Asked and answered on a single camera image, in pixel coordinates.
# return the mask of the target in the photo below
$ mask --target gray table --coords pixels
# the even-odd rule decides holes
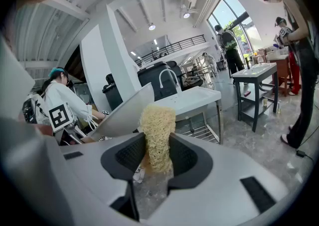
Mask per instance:
[[[262,83],[270,75],[274,75],[275,84]],[[277,111],[278,103],[278,74],[276,63],[264,63],[262,65],[253,65],[250,69],[244,69],[242,71],[233,74],[233,79],[236,85],[237,100],[238,100],[238,120],[241,121],[241,116],[247,116],[253,119],[253,131],[256,131],[258,116],[264,113],[272,104],[274,104],[273,112]],[[248,96],[241,95],[240,82],[253,83],[255,85],[254,90],[250,90],[251,93]],[[263,106],[263,98],[269,92],[274,89],[275,98],[268,98],[267,106]],[[252,105],[242,110],[242,101],[251,103]]]

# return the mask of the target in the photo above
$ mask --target black pants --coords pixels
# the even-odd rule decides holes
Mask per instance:
[[[244,69],[243,62],[241,61],[238,51],[236,49],[233,48],[226,51],[226,59],[227,59],[228,67],[232,74],[237,72],[237,69],[238,71],[241,71]]]
[[[319,71],[319,63],[308,41],[301,41],[299,46],[296,46],[296,49],[299,50],[300,55],[302,95],[300,115],[290,133],[287,135],[288,143],[293,148],[299,147],[309,127],[313,114],[315,85]]]

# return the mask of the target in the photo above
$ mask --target green tree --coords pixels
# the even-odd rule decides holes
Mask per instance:
[[[224,26],[224,29],[228,28],[230,24],[233,22],[233,20],[229,21],[227,25]],[[237,25],[235,26],[232,31],[235,33],[236,37],[241,37],[241,41],[247,43],[247,39],[244,35],[244,32],[240,29],[240,27]]]

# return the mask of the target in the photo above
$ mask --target white sink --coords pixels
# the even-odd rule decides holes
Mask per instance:
[[[176,112],[176,121],[192,117],[206,110],[208,104],[221,99],[221,93],[208,88],[194,87],[153,104],[171,107]]]
[[[276,63],[255,64],[250,69],[244,69],[233,74],[233,77],[258,77],[262,73],[276,66]]]

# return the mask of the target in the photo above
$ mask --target shelf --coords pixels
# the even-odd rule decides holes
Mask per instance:
[[[263,96],[265,96],[267,93],[269,93],[269,91],[271,91],[274,88],[268,85],[261,85],[261,87],[267,90],[267,92],[259,90],[259,99],[261,99]],[[255,104],[255,88],[253,88],[252,90],[249,89],[249,91],[251,91],[251,93],[248,96],[245,97],[244,95],[241,95],[241,100]]]
[[[267,106],[263,106],[263,100],[260,100],[259,102],[259,112],[258,116],[264,113],[271,105],[273,104],[272,101],[268,100],[267,101]],[[247,108],[243,109],[241,112],[243,115],[248,116],[251,119],[254,119],[255,117],[255,105],[250,105]]]

